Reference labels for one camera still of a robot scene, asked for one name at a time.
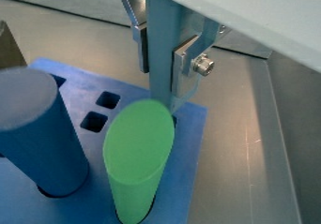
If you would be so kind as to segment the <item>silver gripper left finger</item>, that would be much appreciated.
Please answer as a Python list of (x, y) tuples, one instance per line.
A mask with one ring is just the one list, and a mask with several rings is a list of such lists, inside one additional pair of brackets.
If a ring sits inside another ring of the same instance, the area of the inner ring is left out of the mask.
[(129, 17), (132, 39), (137, 45), (139, 68), (143, 73), (150, 72), (148, 65), (148, 39), (146, 0), (120, 0)]

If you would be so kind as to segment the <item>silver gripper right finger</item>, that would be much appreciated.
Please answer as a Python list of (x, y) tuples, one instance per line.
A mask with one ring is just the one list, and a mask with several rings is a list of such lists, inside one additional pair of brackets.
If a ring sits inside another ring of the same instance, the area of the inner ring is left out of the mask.
[(194, 95), (199, 79), (210, 75), (214, 62), (208, 58), (207, 51), (226, 31), (223, 25), (206, 17), (190, 19), (190, 22), (194, 21), (200, 22), (198, 30), (192, 26), (188, 27), (188, 36), (172, 50), (171, 112), (175, 112)]

